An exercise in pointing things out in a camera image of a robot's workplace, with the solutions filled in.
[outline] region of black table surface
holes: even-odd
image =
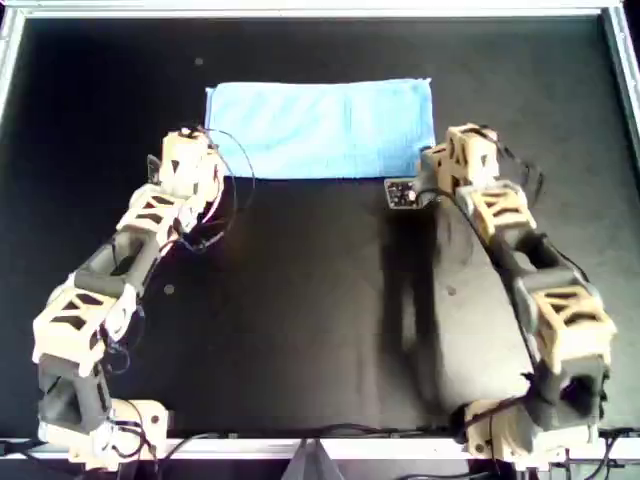
[[[606,422],[638,423],[638,195],[597,20],[30,20],[0,132],[0,435],[37,426],[33,319],[112,234],[146,154],[203,118],[206,86],[397,77],[433,78],[437,138],[488,123],[546,172],[539,226],[620,330]],[[154,275],[112,395],[162,401],[184,434],[413,426],[519,391],[500,283],[443,218],[389,215],[380,180],[258,182],[223,242]]]

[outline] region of metal frame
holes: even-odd
[[[628,128],[640,158],[640,75],[619,0],[184,0],[179,7],[169,0],[7,0],[0,33],[0,122],[10,91],[20,40],[29,18],[237,18],[237,17],[535,17],[598,16],[605,21]],[[170,439],[169,448],[180,439]],[[300,439],[199,439],[188,442],[175,458],[190,459],[290,459]],[[464,446],[449,438],[323,439],[333,459],[467,460]],[[604,440],[597,446],[567,452],[573,460],[600,459]],[[43,459],[66,458],[52,445],[34,450]],[[9,455],[3,458],[20,458]],[[640,438],[621,438],[610,458],[640,460]]]
[[[169,439],[168,449],[182,439]],[[194,439],[187,442],[171,458],[176,460],[288,460],[293,457],[302,439]],[[324,438],[320,440],[333,460],[471,460],[465,446],[450,438]],[[620,438],[609,458],[619,461],[640,459],[640,438]],[[605,441],[596,445],[572,449],[559,455],[559,463],[565,460],[600,460],[605,453]],[[44,460],[66,459],[67,451],[47,444],[31,451]],[[22,458],[11,454],[5,459]]]

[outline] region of folded towel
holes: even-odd
[[[233,135],[264,179],[411,176],[434,145],[428,79],[222,83],[207,89],[205,127]],[[210,134],[233,174],[251,176],[238,145]]]

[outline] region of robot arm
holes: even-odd
[[[448,197],[478,233],[513,306],[533,372],[523,397],[476,401],[458,412],[461,436],[479,458],[544,467],[565,448],[598,438],[616,327],[583,272],[536,229],[522,188],[499,179],[497,138],[474,124],[449,128],[444,144],[423,153],[415,179],[385,182],[387,198],[392,208],[422,208]]]
[[[199,131],[169,133],[161,162],[149,168],[151,183],[133,193],[113,237],[53,291],[33,322],[38,436],[88,468],[163,456],[167,410],[112,399],[100,361],[125,335],[158,262],[207,204],[206,217],[213,214],[224,189],[225,164]]]

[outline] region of black wire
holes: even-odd
[[[164,475],[165,469],[169,464],[169,460],[173,457],[180,449],[184,448],[189,442],[193,440],[198,440],[202,438],[218,438],[219,435],[217,433],[200,433],[198,435],[192,435],[191,437],[187,437],[182,441],[178,442],[169,452],[158,462],[158,466],[156,468],[157,480],[162,480],[162,476]]]
[[[496,468],[498,477],[500,477],[500,465],[498,465],[498,461],[496,460],[495,442],[493,441],[493,415],[489,417],[489,441],[491,442],[491,460],[493,461],[493,466]]]
[[[489,478],[493,475],[490,472],[480,473],[459,473],[456,475],[436,475],[425,473],[413,473],[398,477],[397,480],[477,480],[480,478]]]
[[[253,202],[253,198],[255,197],[255,193],[256,193],[256,172],[253,169],[253,164],[251,163],[249,154],[244,149],[242,144],[238,141],[238,139],[234,137],[231,133],[226,132],[224,130],[220,130],[219,128],[203,128],[203,130],[206,132],[218,132],[218,133],[221,133],[222,135],[225,135],[226,137],[229,137],[242,151],[242,154],[244,155],[244,158],[247,161],[247,165],[249,165],[249,169],[251,170],[251,182],[252,182],[251,193],[249,194],[249,197],[247,198],[244,204],[244,207],[242,207],[242,210],[247,210],[251,206]]]
[[[211,245],[217,243],[219,240],[221,240],[228,232],[229,230],[231,230],[231,227],[233,226],[233,223],[235,222],[236,216],[238,214],[238,188],[237,188],[237,184],[236,184],[236,177],[233,173],[233,170],[231,169],[231,167],[229,166],[229,164],[227,163],[227,161],[224,159],[224,157],[222,156],[222,154],[219,154],[220,160],[222,160],[222,162],[224,163],[225,167],[227,168],[228,172],[229,172],[229,176],[231,177],[231,182],[232,182],[232,186],[233,186],[233,210],[231,213],[231,217],[229,219],[229,221],[227,222],[227,225],[225,226],[224,230],[222,230],[221,232],[218,232],[216,235],[214,235],[213,237],[206,239],[206,240],[201,240],[200,242],[196,243],[196,244],[192,244],[189,241],[187,241],[183,236],[179,236],[178,238],[174,238],[171,240],[167,240],[167,242],[164,243],[164,245],[162,245],[162,247],[160,247],[159,251],[163,252],[164,249],[169,246],[169,245],[173,245],[175,243],[179,243],[181,245],[183,245],[184,247],[186,247],[187,250],[189,250],[192,253],[195,254],[201,254],[204,253],[206,251],[207,248],[209,248]]]
[[[485,140],[493,143],[502,156],[507,157],[509,160],[514,162],[516,165],[524,167],[524,180],[522,182],[523,185],[528,185],[529,184],[531,172],[532,171],[535,172],[535,174],[536,174],[536,186],[534,188],[533,195],[532,195],[532,200],[531,200],[531,205],[532,206],[535,205],[537,203],[537,201],[538,201],[538,198],[540,197],[540,193],[542,192],[542,187],[544,185],[544,173],[542,172],[542,170],[540,170],[540,167],[538,167],[536,164],[521,160],[505,144],[503,144],[499,140],[496,140],[496,139],[490,137],[489,135],[487,135],[487,133],[485,133],[485,131],[483,130],[483,129],[486,129],[486,128],[490,128],[490,127],[488,125],[481,125],[479,128],[470,128],[470,129],[466,130],[465,133],[467,133],[467,132],[468,133],[474,133],[474,134],[478,135],[479,137],[482,137]]]
[[[504,400],[500,403],[498,403],[495,407],[490,408],[489,410],[485,410],[484,412],[478,413],[477,415],[474,415],[473,417],[471,417],[470,420],[468,420],[467,422],[465,422],[463,429],[466,431],[469,429],[469,427],[471,427],[472,425],[475,425],[478,422],[481,422],[482,420],[484,420],[485,418],[488,417],[493,417],[494,415],[507,410],[509,408],[515,407],[516,405],[518,405],[519,403],[521,403],[524,400],[524,396],[521,397],[513,397],[513,398],[509,398],[507,400]]]
[[[587,275],[587,272],[584,271],[584,269],[578,265],[574,260],[572,260],[569,255],[565,254],[564,252],[562,252],[558,247],[556,247],[555,245],[553,245],[551,243],[551,241],[549,241],[549,237],[547,236],[546,233],[543,233],[542,236],[547,239],[547,241],[551,244],[551,246],[553,247],[553,249],[558,253],[558,255],[560,255],[564,261],[566,261],[567,263],[569,263],[573,268],[575,268],[580,275],[582,275],[582,278],[584,279],[585,282],[590,282],[589,280],[589,275]]]
[[[613,437],[611,437],[611,438],[606,440],[607,448],[604,451],[604,455],[602,457],[602,460],[600,460],[600,463],[598,463],[598,466],[593,471],[593,473],[591,473],[591,475],[585,477],[584,480],[594,480],[600,474],[600,472],[602,471],[603,468],[607,467],[607,469],[608,469],[609,455],[611,455],[611,450],[613,450],[613,446],[616,444],[616,442],[618,441],[618,439],[622,435],[623,435],[622,433],[617,433]]]
[[[478,238],[478,241],[480,242],[480,245],[482,245],[482,248],[484,249],[485,253],[487,254],[487,257],[489,257],[489,260],[491,260],[491,263],[495,266],[498,262],[496,262],[496,260],[493,257],[493,253],[491,252],[491,250],[489,250],[489,247],[485,244],[484,239],[482,237],[482,234],[480,233],[480,231],[478,230],[478,228],[475,226],[475,224],[473,223],[473,221],[467,216],[467,213],[465,212],[464,208],[462,207],[462,205],[460,205],[460,203],[458,202],[458,200],[456,199],[456,197],[445,191],[442,190],[441,188],[437,188],[437,187],[433,187],[433,188],[424,188],[422,190],[418,190],[416,192],[416,197],[419,198],[420,195],[424,194],[424,193],[432,193],[435,195],[435,197],[445,197],[448,198],[458,209],[458,211],[462,214],[462,217],[465,219],[465,221],[467,222],[467,225],[469,225],[469,227],[471,228],[471,230],[473,230],[473,233],[476,235],[476,237]],[[529,341],[527,338],[527,333],[524,330],[524,327],[522,326],[522,323],[519,321],[519,319],[516,319],[516,323],[518,325],[518,330],[520,331],[520,336],[522,337],[522,342],[524,343],[524,347],[527,351],[527,355],[529,357],[529,362],[531,363],[531,368],[535,369],[536,366],[536,357],[533,353],[533,350],[531,349],[531,346],[529,345]]]

